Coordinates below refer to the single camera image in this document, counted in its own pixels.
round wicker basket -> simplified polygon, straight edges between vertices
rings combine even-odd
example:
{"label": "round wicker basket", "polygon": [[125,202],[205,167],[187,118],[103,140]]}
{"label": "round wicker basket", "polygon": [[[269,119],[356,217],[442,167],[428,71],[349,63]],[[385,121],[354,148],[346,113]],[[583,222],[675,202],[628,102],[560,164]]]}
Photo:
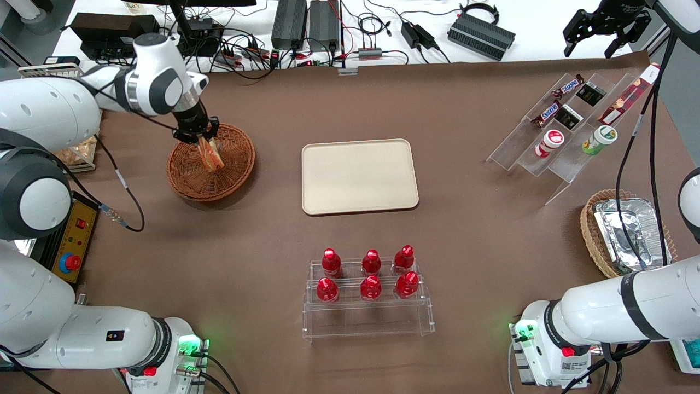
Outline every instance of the round wicker basket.
{"label": "round wicker basket", "polygon": [[253,143],[243,130],[220,124],[216,145],[224,168],[209,172],[204,168],[196,144],[178,144],[168,156],[166,175],[170,186],[192,201],[215,201],[238,190],[250,176],[256,160]]}
{"label": "round wicker basket", "polygon": [[[634,198],[636,194],[630,193],[620,189],[620,198]],[[603,241],[603,236],[598,230],[598,223],[596,223],[596,218],[593,216],[593,204],[615,198],[614,189],[601,190],[595,193],[586,203],[586,205],[581,210],[581,234],[583,235],[583,240],[586,242],[586,247],[588,248],[588,253],[591,255],[593,262],[596,263],[598,269],[603,272],[603,274],[608,278],[615,278],[621,275],[620,272],[615,269],[613,262],[610,260],[608,255],[608,249]],[[669,230],[664,226],[664,237],[666,238],[666,243],[668,244],[668,250],[671,251],[671,261],[678,260],[678,255],[676,254],[676,247],[671,240],[669,235]]]}

brown table surface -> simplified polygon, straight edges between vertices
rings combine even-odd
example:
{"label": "brown table surface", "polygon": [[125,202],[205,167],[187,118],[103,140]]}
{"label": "brown table surface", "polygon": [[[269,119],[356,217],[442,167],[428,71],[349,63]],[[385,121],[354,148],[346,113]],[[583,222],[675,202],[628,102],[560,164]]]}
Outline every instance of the brown table surface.
{"label": "brown table surface", "polygon": [[[90,303],[186,319],[212,340],[243,394],[506,393],[507,324],[530,302],[603,280],[579,227],[588,197],[614,187],[638,103],[606,148],[547,207],[554,177],[506,172],[486,157],[564,72],[610,80],[639,73],[637,53],[613,60],[366,67],[274,72],[254,83],[211,75],[211,115],[245,130],[257,161],[239,193],[213,204],[177,197],[165,177],[168,130],[107,114],[102,136],[146,213],[130,233],[102,217],[85,265]],[[174,124],[172,117],[161,119]],[[648,120],[623,188],[650,198]],[[694,167],[665,107],[659,107],[657,177],[664,222],[681,259],[697,253],[676,207]],[[307,216],[300,152],[316,142],[405,138],[412,145],[420,204],[404,212]],[[133,224],[137,212],[102,150],[80,175],[93,194]],[[302,338],[308,262],[326,247],[342,257],[369,248],[416,248],[433,297],[437,331],[426,337]],[[211,373],[223,375],[215,368]],[[125,391],[110,371],[38,375],[63,394]],[[558,393],[525,387],[516,393]],[[597,382],[588,390],[597,390]],[[624,361],[620,393],[697,393],[700,377],[674,372],[666,345]],[[214,387],[207,387],[215,393]],[[21,374],[0,374],[2,393],[42,393]]]}

clear acrylic rack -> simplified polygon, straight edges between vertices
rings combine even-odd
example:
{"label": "clear acrylic rack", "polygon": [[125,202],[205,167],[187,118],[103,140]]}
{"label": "clear acrylic rack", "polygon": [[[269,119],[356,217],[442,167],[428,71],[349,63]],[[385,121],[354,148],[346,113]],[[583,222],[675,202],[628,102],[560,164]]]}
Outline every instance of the clear acrylic rack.
{"label": "clear acrylic rack", "polygon": [[[553,172],[561,179],[561,184],[549,197],[545,205],[566,190],[593,158],[593,156],[585,154],[581,150],[581,144],[591,136],[595,129],[603,125],[598,121],[600,115],[615,102],[622,91],[630,86],[637,77],[628,73],[617,83],[612,83],[599,74],[593,74],[587,81],[590,81],[607,93],[593,107],[576,95],[579,88],[576,88],[562,100],[559,100],[560,103],[568,105],[583,117],[583,120],[572,130],[569,130],[556,119],[549,121],[543,128],[533,124],[531,121],[542,114],[554,102],[551,92],[566,85],[573,79],[573,75],[564,74],[545,93],[540,101],[525,114],[520,124],[513,129],[486,160],[487,162],[496,162],[507,171],[511,171],[513,167],[519,165],[536,177],[539,177],[546,170]],[[624,118],[624,114],[612,126],[615,127],[622,118]],[[545,133],[552,129],[559,130],[564,134],[564,144],[555,149],[547,158],[541,158],[535,154],[535,146],[542,141]]]}
{"label": "clear acrylic rack", "polygon": [[407,299],[393,293],[398,279],[391,272],[392,257],[380,257],[381,295],[374,301],[364,301],[360,296],[362,259],[344,260],[343,278],[334,279],[338,285],[339,300],[322,302],[316,296],[316,286],[323,274],[321,260],[309,263],[309,280],[304,295],[302,336],[307,341],[319,338],[369,337],[389,334],[420,334],[435,332],[433,304],[425,278],[417,262],[413,271],[419,274],[419,289]]}

black monitor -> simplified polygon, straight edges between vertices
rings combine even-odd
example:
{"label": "black monitor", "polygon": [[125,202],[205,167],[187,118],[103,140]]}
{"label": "black monitor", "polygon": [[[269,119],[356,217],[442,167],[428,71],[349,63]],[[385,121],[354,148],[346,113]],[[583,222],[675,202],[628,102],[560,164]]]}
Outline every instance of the black monitor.
{"label": "black monitor", "polygon": [[[133,0],[132,3],[169,6],[168,0]],[[245,7],[255,6],[256,0],[178,0],[180,7]]]}

red plastic bottle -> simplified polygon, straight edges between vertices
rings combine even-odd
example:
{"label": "red plastic bottle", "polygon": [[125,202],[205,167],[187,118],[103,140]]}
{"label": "red plastic bottle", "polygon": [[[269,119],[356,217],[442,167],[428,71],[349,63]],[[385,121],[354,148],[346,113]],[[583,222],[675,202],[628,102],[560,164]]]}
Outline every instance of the red plastic bottle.
{"label": "red plastic bottle", "polygon": [[379,253],[374,249],[368,250],[365,258],[362,259],[362,273],[365,276],[379,276],[379,269],[381,267],[382,261],[379,259]]}
{"label": "red plastic bottle", "polygon": [[396,285],[394,285],[394,294],[397,297],[405,299],[418,291],[418,274],[413,271],[408,271],[398,277]]}
{"label": "red plastic bottle", "polygon": [[382,293],[382,283],[379,278],[370,275],[360,284],[360,296],[365,301],[374,301]]}
{"label": "red plastic bottle", "polygon": [[328,248],[323,252],[323,258],[321,260],[321,265],[323,267],[323,273],[334,279],[340,279],[343,277],[343,268],[341,266],[340,256],[331,248]]}
{"label": "red plastic bottle", "polygon": [[316,287],[316,295],[323,302],[336,302],[340,297],[338,285],[332,279],[321,278]]}
{"label": "red plastic bottle", "polygon": [[394,263],[391,265],[391,272],[396,275],[407,273],[411,271],[415,260],[416,258],[413,257],[413,247],[411,245],[406,245],[396,253]]}

